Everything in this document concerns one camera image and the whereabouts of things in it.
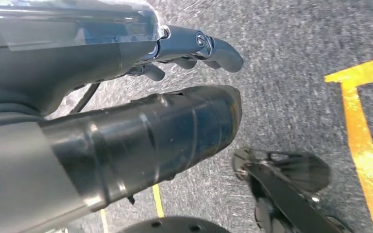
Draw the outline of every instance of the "yellow painted line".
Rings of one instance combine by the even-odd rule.
[[[161,193],[158,184],[152,186],[153,200],[155,201],[156,212],[158,217],[164,217],[164,208],[162,207]]]
[[[373,83],[373,60],[327,75],[325,81],[343,83],[345,85],[344,88]]]
[[[108,222],[106,221],[106,213],[104,209],[101,209],[100,211],[101,214],[101,220],[102,220],[102,229],[103,233],[108,233]]]
[[[341,83],[348,145],[373,220],[373,139],[357,91],[373,82],[373,61],[328,75],[325,81]]]

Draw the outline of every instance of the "asphalt road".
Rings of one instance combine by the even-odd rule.
[[[246,60],[236,74],[199,64],[194,70],[163,66],[161,82],[124,77],[103,83],[85,110],[127,103],[150,93],[215,83],[240,89],[243,120],[234,143],[207,161],[160,184],[165,214],[212,220],[235,233],[260,232],[255,203],[235,179],[230,154],[239,146],[304,150],[333,169],[324,211],[356,233],[373,233],[347,143],[341,89],[324,76],[373,59],[373,0],[149,0],[168,24],[202,29],[231,43]],[[56,116],[78,101],[67,97]],[[373,136],[373,83],[358,88]],[[157,216],[151,189],[106,209],[114,233]],[[99,213],[70,224],[71,232],[102,232]]]

